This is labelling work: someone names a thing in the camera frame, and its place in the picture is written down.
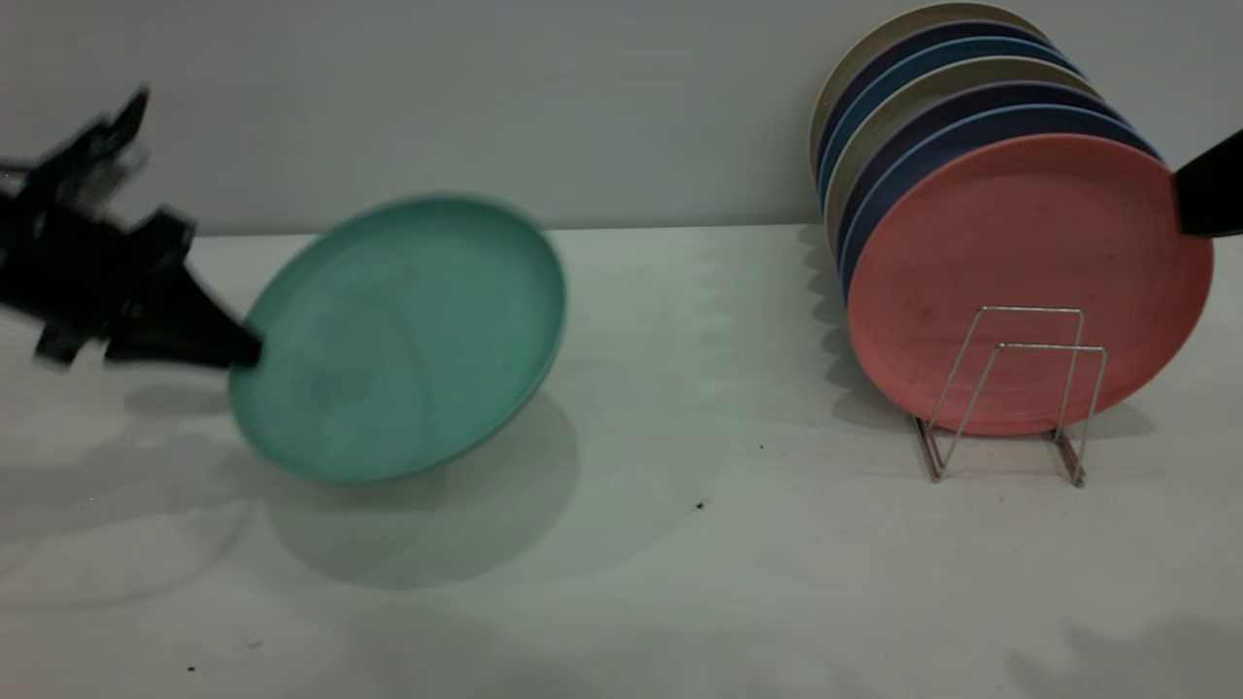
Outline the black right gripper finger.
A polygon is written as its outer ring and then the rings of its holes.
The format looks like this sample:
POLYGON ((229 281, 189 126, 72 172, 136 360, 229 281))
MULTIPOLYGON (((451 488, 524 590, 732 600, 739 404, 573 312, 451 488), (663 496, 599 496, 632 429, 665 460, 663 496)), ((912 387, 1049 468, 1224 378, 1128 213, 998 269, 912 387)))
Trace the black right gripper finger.
POLYGON ((1242 131, 1175 172, 1181 233, 1195 238, 1242 234, 1242 131))

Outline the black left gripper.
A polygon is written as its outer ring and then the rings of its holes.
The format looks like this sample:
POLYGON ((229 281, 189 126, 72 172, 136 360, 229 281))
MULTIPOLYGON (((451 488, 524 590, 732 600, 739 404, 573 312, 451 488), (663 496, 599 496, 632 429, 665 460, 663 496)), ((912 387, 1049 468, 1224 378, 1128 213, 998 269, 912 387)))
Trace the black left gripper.
POLYGON ((44 326, 34 357, 56 368, 89 342, 116 364, 254 367, 260 336, 184 267, 194 235, 191 218, 165 208, 123 229, 48 197, 2 194, 2 306, 44 326))

